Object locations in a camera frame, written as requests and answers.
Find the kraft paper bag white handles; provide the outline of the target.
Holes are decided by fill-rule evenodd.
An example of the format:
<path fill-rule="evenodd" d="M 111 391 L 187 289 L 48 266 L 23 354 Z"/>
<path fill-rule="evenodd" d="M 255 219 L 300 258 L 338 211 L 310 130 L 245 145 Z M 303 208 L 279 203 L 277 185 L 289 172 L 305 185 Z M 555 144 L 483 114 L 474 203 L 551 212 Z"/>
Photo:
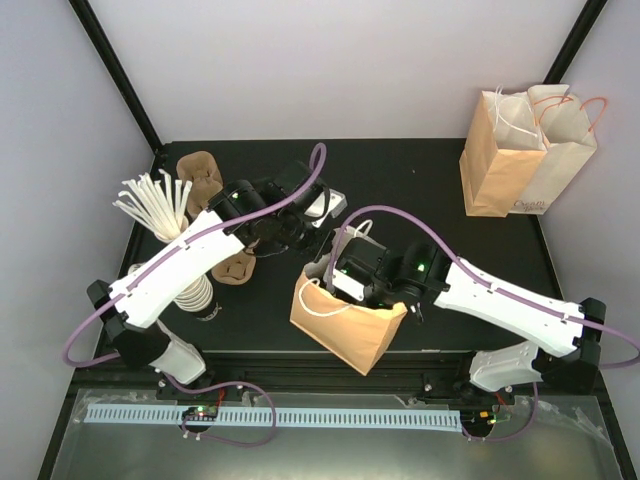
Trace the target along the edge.
<path fill-rule="evenodd" d="M 303 266 L 294 287 L 290 323 L 365 376 L 387 351 L 408 309 L 401 302 L 372 309 L 333 296 L 321 285 L 329 259 L 324 254 Z"/>

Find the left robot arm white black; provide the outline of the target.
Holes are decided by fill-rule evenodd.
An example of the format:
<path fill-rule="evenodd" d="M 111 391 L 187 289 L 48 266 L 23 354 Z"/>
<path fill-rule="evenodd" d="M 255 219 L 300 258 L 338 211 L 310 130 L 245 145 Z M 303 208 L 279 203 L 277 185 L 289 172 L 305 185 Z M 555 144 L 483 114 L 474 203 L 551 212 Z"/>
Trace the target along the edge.
<path fill-rule="evenodd" d="M 200 277 L 248 247 L 326 253 L 331 221 L 346 205 L 344 194 L 300 162 L 273 179 L 232 182 L 151 260 L 111 284 L 94 281 L 87 295 L 128 367 L 150 366 L 178 381 L 191 398 L 205 398 L 214 388 L 213 372 L 160 314 Z"/>

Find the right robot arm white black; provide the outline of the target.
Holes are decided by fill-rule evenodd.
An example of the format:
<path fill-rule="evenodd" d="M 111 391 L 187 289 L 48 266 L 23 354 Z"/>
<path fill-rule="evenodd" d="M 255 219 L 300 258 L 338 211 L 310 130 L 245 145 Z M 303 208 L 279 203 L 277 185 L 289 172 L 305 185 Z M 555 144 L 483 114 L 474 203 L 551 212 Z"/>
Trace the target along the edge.
<path fill-rule="evenodd" d="M 522 341 L 478 351 L 454 379 L 457 396 L 476 403 L 507 386 L 544 382 L 571 394 L 592 391 L 601 354 L 598 326 L 605 305 L 545 297 L 494 277 L 468 261 L 450 259 L 432 242 L 404 251 L 354 238 L 335 250 L 323 275 L 326 288 L 358 306 L 404 304 L 414 314 L 424 303 L 479 318 Z"/>

